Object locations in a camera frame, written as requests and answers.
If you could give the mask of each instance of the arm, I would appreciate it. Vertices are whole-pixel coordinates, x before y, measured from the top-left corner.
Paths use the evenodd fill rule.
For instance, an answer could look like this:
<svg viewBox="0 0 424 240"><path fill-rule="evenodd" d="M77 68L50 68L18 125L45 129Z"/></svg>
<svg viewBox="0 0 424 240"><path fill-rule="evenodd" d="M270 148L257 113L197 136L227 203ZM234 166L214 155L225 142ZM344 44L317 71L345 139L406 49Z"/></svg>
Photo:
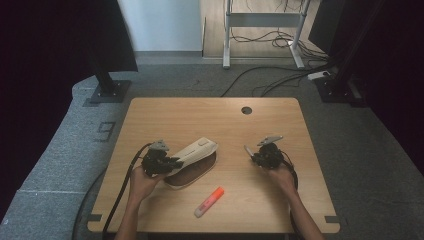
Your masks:
<svg viewBox="0 0 424 240"><path fill-rule="evenodd" d="M131 240L136 239L138 210L141 201L149 196L156 184L165 178L166 175L157 175L153 178L146 175L141 166L133 169L130 179L130 194L128 197L127 207L125 208L124 217L121 225L116 233L115 240Z"/></svg>
<svg viewBox="0 0 424 240"><path fill-rule="evenodd" d="M294 221L302 236L307 240L324 239L324 235L322 235L318 226L303 205L294 186L293 176L289 170L284 165L281 165L275 170L268 170L268 175L278 184L286 195Z"/></svg>

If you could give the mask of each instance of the white wall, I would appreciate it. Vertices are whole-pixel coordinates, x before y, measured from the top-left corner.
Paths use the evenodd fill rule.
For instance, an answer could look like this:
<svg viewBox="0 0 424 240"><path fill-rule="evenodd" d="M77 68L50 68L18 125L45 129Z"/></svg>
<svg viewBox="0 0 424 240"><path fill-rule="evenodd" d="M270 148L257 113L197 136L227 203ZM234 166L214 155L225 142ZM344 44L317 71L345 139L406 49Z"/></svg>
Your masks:
<svg viewBox="0 0 424 240"><path fill-rule="evenodd" d="M118 0L134 51L201 51L200 0Z"/></svg>

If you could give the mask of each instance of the black cable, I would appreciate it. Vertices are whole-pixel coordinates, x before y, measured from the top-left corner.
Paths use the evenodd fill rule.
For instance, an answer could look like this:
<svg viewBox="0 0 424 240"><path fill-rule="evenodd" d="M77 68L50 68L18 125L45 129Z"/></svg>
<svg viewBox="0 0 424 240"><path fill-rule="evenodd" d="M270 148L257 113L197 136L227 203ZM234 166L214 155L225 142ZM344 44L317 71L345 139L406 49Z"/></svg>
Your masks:
<svg viewBox="0 0 424 240"><path fill-rule="evenodd" d="M236 42L239 42L239 43L246 43L246 42L271 42L273 47L278 47L278 48L287 48L287 47L290 47L290 45L288 44L288 41L291 41L293 39L293 36L291 36L291 35L289 35L287 33L281 32L280 31L280 28L278 28L277 31L268 32L268 33L266 33L266 34L264 34L264 35L262 35L260 37L257 37L257 38L247 38L247 37L244 37L244 36L234 36L234 33L233 33L233 29L232 28L230 28L230 32L231 32L231 36L232 36L231 38L234 39ZM263 38L265 38L268 35L273 34L273 33L277 33L278 35L275 38L273 38L273 39L263 39ZM285 44L284 45L280 45L278 43L281 40L285 41ZM326 56L317 55L317 54L325 55L324 52L320 52L320 51L316 51L316 50L312 50L312 49L308 48L305 45L305 43L302 42L301 40L298 41L298 46L299 46L301 52L303 53L303 55L305 55L306 57L314 58L314 59L319 59L319 60L323 60L323 61L327 61L328 60L328 57L326 57Z"/></svg>
<svg viewBox="0 0 424 240"><path fill-rule="evenodd" d="M282 70L289 70L289 71L308 71L305 69L293 69L293 68L285 68L285 67L275 67L275 66L261 66L261 67L254 67L251 69L248 69L244 72L242 72L240 75L237 76L237 78L231 83L231 85L227 88L227 90L225 90L225 92L220 96L220 97L224 97L225 94L227 94L228 91L230 91L230 89L234 86L234 84L246 73L251 72L253 70L256 69L282 69Z"/></svg>
<svg viewBox="0 0 424 240"><path fill-rule="evenodd" d="M264 97L266 94L268 94L269 92L271 92L273 89L281 86L282 84L284 84L287 81L298 79L298 78L302 78L302 77L305 77L305 76L307 76L307 75L309 75L311 73L314 73L314 72L324 71L324 70L326 70L328 68L331 68L331 67L335 66L338 62L339 61L332 61L332 62L327 63L325 65L322 65L322 66L316 67L316 68L314 68L312 70L309 70L308 72L306 72L304 74L298 74L298 75L295 74L295 75L289 76L289 78L281 78L279 81L282 81L282 80L284 80L284 81L282 81L282 82L280 82L280 83L278 83L278 84L276 84L274 86L272 86L272 85L275 84L276 82L270 84L269 85L270 88L268 90L264 90L263 93L262 93L262 95L261 95L261 97Z"/></svg>
<svg viewBox="0 0 424 240"><path fill-rule="evenodd" d="M250 10L250 12L253 12L252 9L249 7L249 3L247 1L248 0L246 0L246 6L247 6L247 8Z"/></svg>
<svg viewBox="0 0 424 240"><path fill-rule="evenodd" d="M288 7L288 8L290 8L293 11L296 11L297 9L299 9L299 12L301 12L302 11L302 8L303 8L304 2L305 2L305 0L301 0L299 6L297 6L296 8L291 8L291 7Z"/></svg>
<svg viewBox="0 0 424 240"><path fill-rule="evenodd" d="M281 85L283 85L287 82L293 81L293 80L297 80L297 79L302 78L302 77L304 77L308 74L309 73L307 73L307 74L293 74L293 75L290 75L288 78L280 78L279 80L267 85L265 87L265 89L262 91L262 94L260 95L260 97L264 97L268 92L270 92L271 90L273 90L274 88L276 88L278 86L281 86ZM299 84L300 84L300 81L298 81L297 85L295 85L295 86L293 86L293 85L284 85L284 86L285 87L299 87Z"/></svg>
<svg viewBox="0 0 424 240"><path fill-rule="evenodd" d="M283 10L283 12L286 12L286 10L287 10L287 5L289 4L289 0L286 0L286 5L284 6L284 10Z"/></svg>
<svg viewBox="0 0 424 240"><path fill-rule="evenodd" d="M113 214L115 214L116 208L118 207L119 202L121 201L122 195L123 195L123 194L124 194L124 192L125 192L125 188L126 188L126 186L127 186L128 180L130 179L131 172L132 172L132 170L133 170L133 168L134 168L134 164L135 164L135 163L137 162L137 160L140 158L140 155L141 155L141 153L144 151L144 149L145 149L146 147L150 146L150 145L151 145L151 143L148 143L148 144L144 145L144 146L143 146L143 147L142 147L142 148L141 148L141 149L140 149L140 150L139 150L139 151L135 154L135 156L134 156L133 160L131 161L130 166L128 167L128 170L127 170L127 174L125 175L124 182L122 183L121 190L119 191L118 197L116 197L116 200L115 200L115 203L113 204L112 210L110 211L109 216L108 216L108 218L107 218L107 220L106 220L105 226L103 227L103 231L102 231L102 239L105 239L106 232L107 232L107 229L109 228L110 221L112 220Z"/></svg>
<svg viewBox="0 0 424 240"><path fill-rule="evenodd" d="M283 0L281 0L280 4L278 4L278 6L275 8L274 12L277 12L278 8L279 8L281 5L283 5Z"/></svg>
<svg viewBox="0 0 424 240"><path fill-rule="evenodd" d="M90 187L88 188L87 192L84 195L84 198L81 201L81 205L78 208L77 215L76 215L75 220L74 220L74 226L72 228L72 237L71 237L72 240L76 239L75 237L76 237L77 223L79 221L81 221L81 219L80 219L81 218L81 212L82 212L83 206L85 205L85 202L87 201L88 194L91 192L91 189L94 187L94 185L100 179L100 177L106 172L106 169L107 168L103 169L102 172L100 172L100 174L96 177L96 179L90 185Z"/></svg>
<svg viewBox="0 0 424 240"><path fill-rule="evenodd" d="M286 83L286 82L290 82L290 81L293 81L293 80L296 80L296 79L290 79L290 80L285 81L284 83ZM264 87L269 87L269 85L260 86L260 87L255 87L255 88L251 91L252 97L255 97L255 91L256 91L256 89L264 88ZM296 87L299 87L299 82L297 83L297 85L284 85L284 87L294 87L294 88L296 88Z"/></svg>
<svg viewBox="0 0 424 240"><path fill-rule="evenodd" d="M267 152L267 154L268 154L269 157L272 156L277 160L282 160L281 162L284 164L284 166L287 167L287 169L289 170L290 174L293 177L294 187L296 188L296 191L297 191L298 188L299 188L299 178L297 177L297 173L294 170L294 165L293 165L292 161L290 160L290 157L287 153L285 153L281 150L279 150L279 151L287 157L288 161L284 160L284 157L282 159L280 159L280 156L276 155L274 152L269 151L269 152ZM297 227L296 222L294 221L294 217L293 217L293 213L292 213L291 209L290 209L290 222L291 222L292 228L293 228L296 236L298 237L298 239L303 240L304 238L303 238L299 228Z"/></svg>

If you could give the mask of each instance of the grommet hole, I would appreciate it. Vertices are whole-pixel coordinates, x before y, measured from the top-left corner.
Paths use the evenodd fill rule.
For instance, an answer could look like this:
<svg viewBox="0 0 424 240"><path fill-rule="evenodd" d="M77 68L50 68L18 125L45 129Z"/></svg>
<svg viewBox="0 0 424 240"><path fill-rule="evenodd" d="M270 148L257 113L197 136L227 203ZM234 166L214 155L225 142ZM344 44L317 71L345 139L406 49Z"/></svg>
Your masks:
<svg viewBox="0 0 424 240"><path fill-rule="evenodd" d="M251 114L251 113L252 113L252 109L251 109L250 107L242 107L242 108L241 108L241 112L242 112L244 115L249 115L249 114Z"/></svg>

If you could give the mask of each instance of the orange highlighter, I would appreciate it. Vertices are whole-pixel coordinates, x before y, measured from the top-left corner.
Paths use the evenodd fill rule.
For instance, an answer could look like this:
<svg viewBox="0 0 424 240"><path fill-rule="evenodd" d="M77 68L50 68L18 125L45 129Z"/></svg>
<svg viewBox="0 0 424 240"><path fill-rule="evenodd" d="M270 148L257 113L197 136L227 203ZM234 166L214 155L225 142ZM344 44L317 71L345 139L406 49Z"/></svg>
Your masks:
<svg viewBox="0 0 424 240"><path fill-rule="evenodd" d="M201 217L222 195L224 194L224 189L218 187L196 210L194 215L196 217Z"/></svg>

